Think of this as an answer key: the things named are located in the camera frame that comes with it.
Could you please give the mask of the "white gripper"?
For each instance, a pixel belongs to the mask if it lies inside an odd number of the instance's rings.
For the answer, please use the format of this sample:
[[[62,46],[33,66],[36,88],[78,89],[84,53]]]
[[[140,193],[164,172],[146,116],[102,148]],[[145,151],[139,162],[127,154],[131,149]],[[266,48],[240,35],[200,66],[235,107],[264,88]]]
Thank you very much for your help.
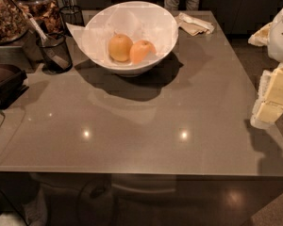
[[[268,45],[269,57],[281,62],[272,72],[265,70],[260,77],[258,98],[250,119],[253,127],[268,129],[283,114],[283,8],[248,43],[258,47]]]

